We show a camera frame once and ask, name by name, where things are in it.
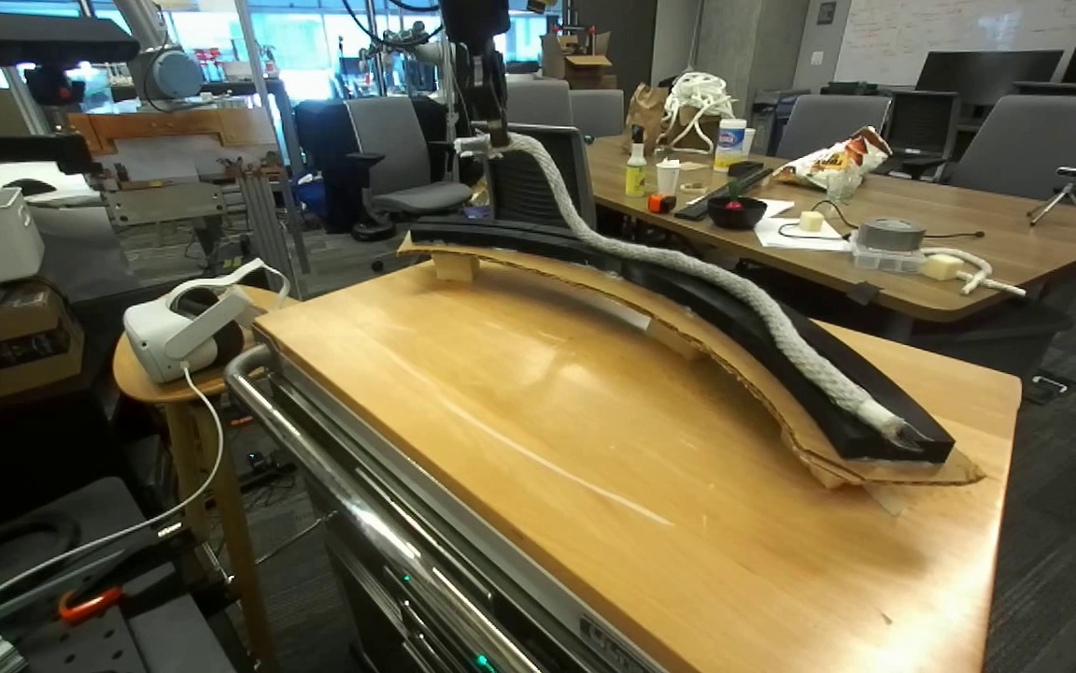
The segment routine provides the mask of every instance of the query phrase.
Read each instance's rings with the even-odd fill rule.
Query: black curved strip
[[[559,262],[584,262],[599,270],[618,270],[630,284],[641,284],[671,302],[691,308],[699,319],[717,324],[729,339],[747,348],[771,374],[806,409],[806,416],[821,427],[821,434],[833,442],[833,450],[843,459],[924,459],[942,465],[954,454],[954,439],[942,430],[937,420],[930,420],[895,380],[891,380],[873,361],[854,355],[849,345],[829,336],[826,330],[798,319],[792,308],[785,313],[798,330],[798,336],[826,355],[838,371],[843,371],[854,386],[862,386],[877,403],[895,410],[913,424],[909,450],[886,442],[873,427],[838,409],[812,379],[802,379],[790,355],[772,345],[767,322],[741,302],[737,294],[699,282],[685,277],[661,264],[646,262],[624,262],[603,252],[584,248],[564,228],[543,228],[543,226],[503,226],[503,221],[420,221],[410,226],[416,244],[452,244],[452,248],[509,248],[527,252],[543,257]]]

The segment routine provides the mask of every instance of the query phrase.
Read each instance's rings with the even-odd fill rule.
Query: curved wooden piece
[[[447,248],[447,244],[402,244],[402,255],[430,255],[441,282],[473,282],[472,272],[441,272],[467,270],[472,262],[493,262],[509,270],[523,270],[547,282],[573,284],[592,294],[607,294],[626,310],[649,319],[646,334],[679,355],[706,355],[724,374],[731,374],[781,427],[785,450],[792,450],[806,472],[826,485],[959,485],[983,479],[983,472],[964,456],[948,454],[945,465],[904,465],[904,459],[839,459],[821,427],[806,416],[806,409],[741,345],[731,345],[722,330],[694,319],[679,302],[626,284],[613,272],[592,264],[567,264],[554,257],[488,252],[488,248]]]

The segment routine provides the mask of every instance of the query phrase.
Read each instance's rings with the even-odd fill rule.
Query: wooden stool
[[[277,308],[277,302],[290,302],[280,300],[272,290],[247,290],[252,302],[257,302],[263,310]],[[156,386],[127,334],[116,345],[116,361],[111,361],[116,386],[122,396],[148,403],[159,410],[164,427],[169,427],[169,456],[173,456],[173,472],[179,484],[179,497],[196,495],[203,485],[203,479],[209,475],[212,465],[212,444],[218,444],[218,430],[209,410],[197,403],[196,390],[182,380],[169,380]],[[204,396],[225,393],[225,371],[197,371],[196,386]],[[229,560],[237,571],[237,597],[244,607],[244,633],[247,633],[247,648],[252,657],[263,661],[263,670],[277,670],[277,652],[272,652],[272,633],[268,633],[268,608],[264,608],[264,596],[263,596],[263,581],[255,568],[255,550],[252,550],[252,531],[247,531],[247,515],[244,515],[244,500],[240,500],[240,484],[237,472],[225,465],[212,479],[212,485],[204,491],[204,497],[197,497],[182,520],[187,527],[203,537],[204,536],[204,500],[218,503],[222,527],[225,527],[225,543],[229,543]]]

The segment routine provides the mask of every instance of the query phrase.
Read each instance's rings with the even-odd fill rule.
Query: white device
[[[148,302],[127,308],[122,334],[142,371],[153,380],[176,380],[182,379],[182,365],[204,371],[240,355],[244,330],[257,313],[240,282],[257,270],[272,272],[280,282],[280,294],[288,294],[288,277],[255,257],[237,272],[182,282]]]

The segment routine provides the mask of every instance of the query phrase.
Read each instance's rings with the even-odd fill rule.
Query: table
[[[873,294],[873,302],[895,313],[900,322],[966,322],[1005,300],[1001,290],[959,294],[958,284],[861,270],[851,264],[849,255],[767,252],[759,248],[756,232],[722,232],[710,221],[646,212],[641,199],[624,196],[624,140],[599,140],[587,151],[587,168],[603,208],[636,216],[649,228],[688,236],[694,244],[710,244],[717,252],[762,262],[771,270],[792,272],[798,282],[833,290]],[[722,187],[722,177],[699,164],[685,171],[685,182],[699,182],[704,192],[710,192]],[[771,187],[762,196],[792,199],[798,207],[820,202],[820,192],[802,187]],[[988,257],[996,282],[1040,287],[1076,270],[1076,208],[1062,207],[1059,212],[1050,212],[1042,226],[1032,228],[1025,216],[1032,207],[1036,207],[1032,199],[872,177],[872,182],[839,208],[854,226],[895,216],[925,228],[930,236],[988,232],[983,239],[945,239],[945,244]]]
[[[465,284],[427,262],[257,319],[280,358],[387,442],[367,450],[375,465],[427,475],[402,485],[432,479],[488,543],[523,550],[669,670],[983,670],[1019,380],[833,334],[988,479],[821,491],[717,365],[499,264]]]
[[[257,287],[247,287],[247,294],[263,310],[290,302],[290,300],[280,300],[280,294],[257,290]],[[218,444],[212,420],[197,403],[196,390],[182,386],[182,380],[156,386],[142,371],[142,361],[138,361],[138,355],[136,355],[127,336],[120,336],[120,345],[116,345],[111,374],[116,374],[116,386],[120,386],[122,396],[159,410],[164,430],[169,430],[169,456],[173,456],[179,497],[196,495],[197,484],[209,475],[212,444]],[[225,393],[222,365],[197,371],[196,386],[204,396]],[[244,607],[247,648],[264,670],[277,670],[277,652],[272,652],[263,577],[257,577],[257,566],[255,566],[255,547],[252,547],[252,531],[247,531],[247,515],[244,515],[240,484],[237,484],[237,472],[229,465],[218,472],[212,485],[204,491],[204,497],[197,497],[187,510],[187,527],[197,537],[204,537],[209,500],[212,500],[212,510],[222,515],[222,527],[225,527],[225,543],[229,543],[229,557],[233,557],[233,571],[237,571],[237,596],[240,596],[240,607]]]

